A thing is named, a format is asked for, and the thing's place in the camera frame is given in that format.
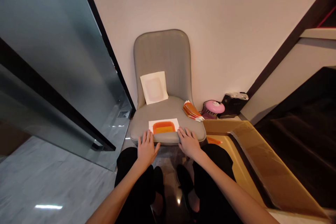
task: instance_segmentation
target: chair backrest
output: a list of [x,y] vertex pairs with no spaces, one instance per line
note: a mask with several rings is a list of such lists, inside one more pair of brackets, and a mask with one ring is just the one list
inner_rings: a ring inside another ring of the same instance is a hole
[[134,43],[134,65],[138,88],[138,109],[145,105],[140,76],[164,71],[168,95],[182,100],[191,97],[190,45],[181,30],[144,33]]

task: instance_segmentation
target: small appliance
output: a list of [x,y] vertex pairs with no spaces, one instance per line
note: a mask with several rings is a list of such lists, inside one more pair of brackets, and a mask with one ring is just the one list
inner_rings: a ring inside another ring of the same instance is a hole
[[223,103],[215,100],[209,100],[203,103],[201,115],[205,119],[217,119],[217,114],[223,113],[225,107]]

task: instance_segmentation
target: white paper sheet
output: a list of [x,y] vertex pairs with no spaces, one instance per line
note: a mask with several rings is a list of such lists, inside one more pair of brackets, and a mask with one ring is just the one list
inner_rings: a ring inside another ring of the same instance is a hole
[[174,119],[164,119],[164,120],[156,120],[156,121],[149,121],[148,122],[149,130],[153,134],[154,134],[153,126],[154,126],[155,123],[159,123],[159,122],[172,122],[174,124],[175,132],[177,132],[177,130],[179,128],[179,122],[178,122],[177,118],[174,118]]
[[140,76],[140,80],[147,105],[168,99],[164,71]]

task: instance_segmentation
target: glass door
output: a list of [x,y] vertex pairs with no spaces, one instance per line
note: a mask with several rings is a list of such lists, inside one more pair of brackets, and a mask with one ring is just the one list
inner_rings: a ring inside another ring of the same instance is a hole
[[135,108],[93,0],[0,0],[0,19],[1,119],[114,170]]

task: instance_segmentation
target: chair seat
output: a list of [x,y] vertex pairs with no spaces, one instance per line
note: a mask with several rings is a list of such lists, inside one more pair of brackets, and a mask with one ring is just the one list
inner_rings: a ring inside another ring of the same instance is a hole
[[[184,100],[169,96],[167,100],[150,105],[145,104],[138,109],[130,125],[130,137],[137,144],[138,137],[142,136],[144,131],[148,130],[148,121],[177,118],[182,128],[188,128],[196,133],[199,142],[206,138],[205,129],[202,122],[197,122],[189,117],[183,111]],[[161,133],[154,135],[154,142],[160,142],[161,145],[173,146],[180,142],[177,132]]]

